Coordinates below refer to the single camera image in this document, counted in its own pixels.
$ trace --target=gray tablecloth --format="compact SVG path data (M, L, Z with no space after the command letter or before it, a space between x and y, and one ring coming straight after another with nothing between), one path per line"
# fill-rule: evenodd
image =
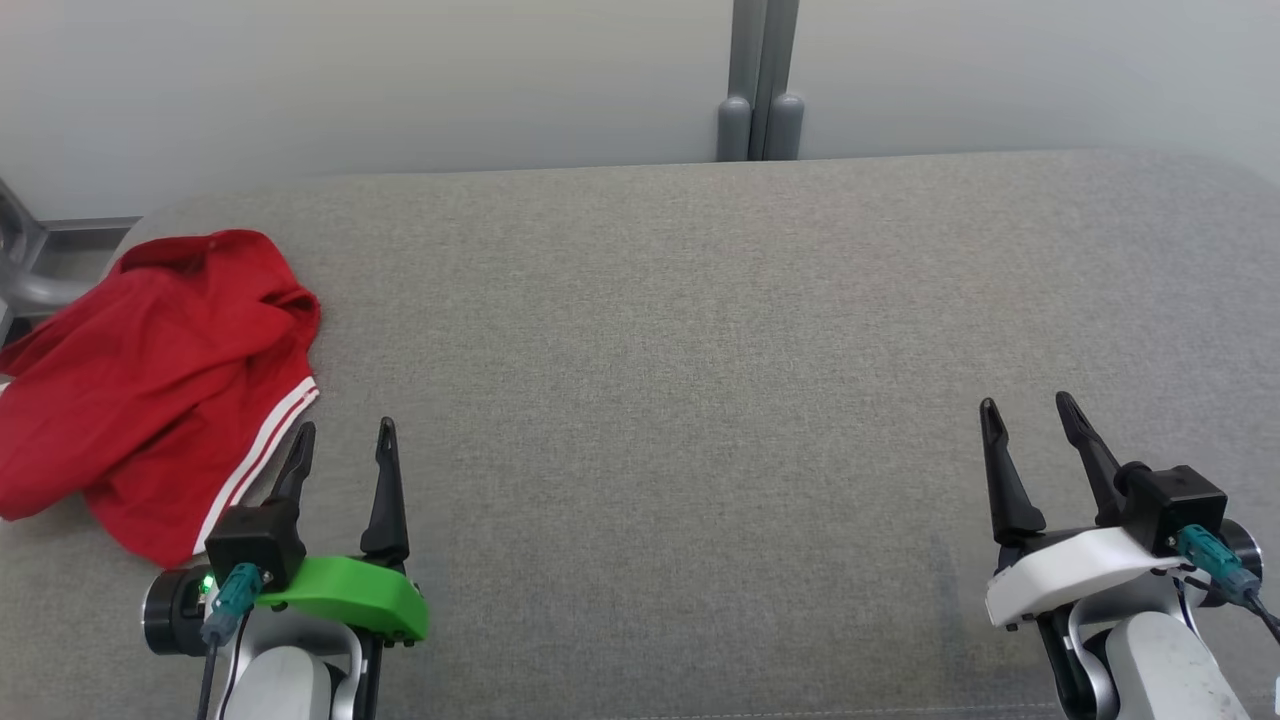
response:
M1121 461L1193 465L1280 552L1280 191L1231 167L344 177L191 200L125 245L227 227L323 304L312 553L356 550L399 427L434 615L387 655L385 720L1057 717L1036 634L983 610L988 395L1052 527L1093 516L1070 389ZM200 661L138 634L154 569L81 501L0 527L0 715L193 712ZM1201 619L1266 716L1280 651L1242 610Z

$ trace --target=gray vertical door frame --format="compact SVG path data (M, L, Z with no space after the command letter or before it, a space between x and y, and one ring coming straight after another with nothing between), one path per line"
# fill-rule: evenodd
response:
M800 0L733 0L717 161L795 160L804 101L787 94Z

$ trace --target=white plastic part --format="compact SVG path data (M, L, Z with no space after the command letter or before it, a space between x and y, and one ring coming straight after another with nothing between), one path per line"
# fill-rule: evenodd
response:
M1085 530L1023 557L987 583L992 625L1055 607L1126 583L1153 569L1176 568L1181 556L1156 557L1121 528Z
M236 680L225 720L329 720L329 670L300 647L259 655Z
M1116 625L1107 660L1120 693L1116 720L1249 719L1204 643L1164 612Z

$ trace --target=red cloth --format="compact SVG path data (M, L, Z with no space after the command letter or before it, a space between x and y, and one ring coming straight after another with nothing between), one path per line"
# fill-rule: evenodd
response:
M82 491L132 552L173 568L204 551L316 396L320 323L262 233L133 247L110 274L0 352L0 516Z

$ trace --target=teal cable connector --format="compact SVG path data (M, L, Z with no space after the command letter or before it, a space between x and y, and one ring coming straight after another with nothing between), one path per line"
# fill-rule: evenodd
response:
M227 582L218 588L212 612L200 626L200 637L205 644L210 647L227 644L236 634L241 618L248 614L260 594L262 594L262 577L256 565L241 562L232 569Z
M1240 559L1213 533L1201 525L1187 525L1178 532L1178 553L1210 574L1233 605L1248 607L1248 596L1262 588L1262 580L1247 570Z

